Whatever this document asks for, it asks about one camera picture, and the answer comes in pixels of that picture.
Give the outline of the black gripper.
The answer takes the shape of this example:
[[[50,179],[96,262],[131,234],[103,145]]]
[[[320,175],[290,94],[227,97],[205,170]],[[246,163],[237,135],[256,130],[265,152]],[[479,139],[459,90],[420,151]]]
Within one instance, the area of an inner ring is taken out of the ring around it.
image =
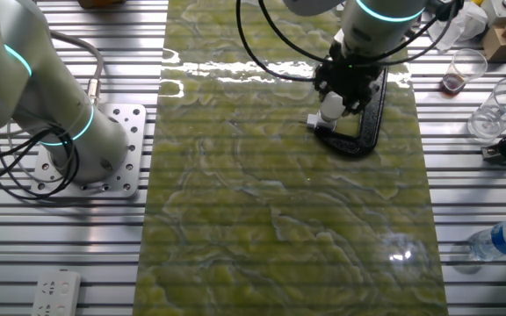
[[[329,49],[329,61],[314,71],[314,89],[323,101],[330,92],[343,98],[343,115],[359,114],[377,93],[376,81],[385,68],[359,65],[364,59],[356,54],[343,55],[342,44],[334,41]]]

